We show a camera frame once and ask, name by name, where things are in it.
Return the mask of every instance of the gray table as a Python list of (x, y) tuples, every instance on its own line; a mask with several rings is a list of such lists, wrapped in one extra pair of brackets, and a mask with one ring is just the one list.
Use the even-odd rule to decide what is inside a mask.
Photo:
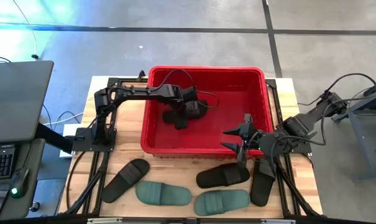
[[(37, 183), (37, 174), (39, 173), (39, 166), (41, 157), (44, 151), (45, 141), (44, 139), (34, 139), (31, 141), (32, 148), (26, 161), (26, 167), (30, 170), (29, 174), (29, 188), (26, 194), (20, 199), (14, 199), (8, 196), (6, 203), (4, 204), (1, 213), (0, 220), (10, 220), (17, 218), (24, 218), (29, 212), (29, 208), (32, 205), (33, 196)], [(15, 170), (20, 169), (23, 166), (26, 155), (29, 151), (30, 143), (22, 144), (18, 149), (17, 161), (15, 164)], [(2, 179), (0, 183), (9, 183), (10, 179)]]

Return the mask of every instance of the slide sandal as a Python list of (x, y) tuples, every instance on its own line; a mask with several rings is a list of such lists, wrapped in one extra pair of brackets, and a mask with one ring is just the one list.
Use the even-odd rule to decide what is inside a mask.
[(207, 189), (243, 183), (249, 178), (250, 172), (247, 168), (241, 168), (237, 163), (230, 163), (200, 172), (196, 176), (196, 183), (202, 189)]
[(143, 178), (149, 167), (149, 163), (144, 159), (134, 159), (127, 163), (105, 187), (102, 200), (106, 203), (114, 202)]
[(212, 190), (200, 194), (195, 200), (195, 213), (199, 216), (223, 214), (245, 208), (250, 196), (245, 190)]
[(159, 182), (141, 181), (135, 187), (137, 198), (147, 205), (188, 205), (189, 189)]

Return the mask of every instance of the red crate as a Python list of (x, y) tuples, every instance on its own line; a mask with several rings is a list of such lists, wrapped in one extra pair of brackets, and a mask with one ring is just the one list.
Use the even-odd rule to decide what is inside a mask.
[[(208, 109), (204, 117), (189, 120), (188, 128), (176, 130), (174, 124), (166, 124), (162, 113), (168, 107), (156, 101), (146, 101), (142, 125), (141, 147), (157, 157), (221, 158), (232, 159), (234, 152), (220, 145), (221, 142), (241, 143), (239, 136), (222, 132), (244, 122), (244, 114), (250, 113), (257, 129), (272, 132), (264, 73), (256, 67), (177, 67), (157, 66), (149, 72), (149, 86), (159, 86), (172, 70), (184, 69), (193, 78), (197, 89), (214, 93), (219, 106)], [(190, 79), (177, 72), (167, 83), (191, 86)], [(198, 94), (199, 99), (215, 105), (211, 95)], [(262, 156), (260, 150), (250, 150), (252, 157)]]

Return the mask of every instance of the wooden tabletop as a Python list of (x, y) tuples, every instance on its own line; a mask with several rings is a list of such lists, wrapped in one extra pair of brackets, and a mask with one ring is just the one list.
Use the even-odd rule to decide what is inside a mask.
[[(88, 92), (88, 98), (84, 110), (82, 127), (90, 124), (95, 117), (94, 92), (105, 88), (109, 77), (93, 77)], [(297, 106), (293, 81), (291, 78), (277, 78), (277, 90), (280, 100), (283, 119), (294, 116), (299, 113)], [(244, 189), (250, 192), (250, 180), (228, 187), (215, 187), (211, 189), (201, 189), (196, 184), (196, 175), (206, 169), (210, 169), (221, 164), (235, 162), (236, 160), (214, 160), (214, 159), (160, 159), (151, 154), (145, 153), (140, 146), (140, 134), (142, 129), (142, 120), (144, 117), (145, 101), (126, 101), (117, 111), (117, 139), (116, 147), (111, 153), (106, 174), (106, 183), (108, 184), (113, 177), (129, 161), (136, 158), (143, 158), (150, 164), (149, 173), (142, 180), (151, 180), (164, 182), (166, 184), (177, 185), (188, 188), (192, 193), (192, 200), (189, 205), (177, 206), (155, 206), (146, 205), (140, 202), (135, 196), (135, 187), (129, 189), (125, 194), (119, 197), (113, 203), (102, 203), (101, 217), (197, 217), (193, 211), (195, 198), (209, 190), (219, 189)], [(93, 153), (86, 153), (76, 166), (70, 185), (70, 202), (73, 203), (87, 185), (89, 169), (91, 167)], [(76, 161), (77, 155), (73, 157), (71, 166)], [(307, 158), (299, 154), (291, 155), (293, 173), (298, 190), (302, 193), (308, 203), (318, 213), (322, 213), (319, 201), (318, 190), (314, 179), (313, 170)], [(247, 161), (247, 168), (251, 173), (253, 171), (253, 162)], [(292, 212), (291, 193), (285, 185), (289, 209)], [(94, 207), (97, 188), (93, 190), (91, 206), (89, 212)], [(66, 210), (66, 194), (64, 192), (60, 204), (59, 212)], [(280, 196), (278, 185), (273, 184), (272, 192), (267, 206), (257, 207), (250, 204), (247, 208), (234, 210), (221, 215), (213, 215), (211, 218), (278, 218), (282, 217)]]

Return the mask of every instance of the green slide sandal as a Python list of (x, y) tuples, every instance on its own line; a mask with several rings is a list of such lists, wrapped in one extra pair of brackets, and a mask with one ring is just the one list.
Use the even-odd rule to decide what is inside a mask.
[(184, 187), (159, 182), (141, 181), (135, 187), (137, 198), (147, 205), (188, 205), (192, 198)]
[(212, 190), (196, 198), (195, 213), (199, 216), (217, 215), (249, 204), (250, 195), (245, 190)]

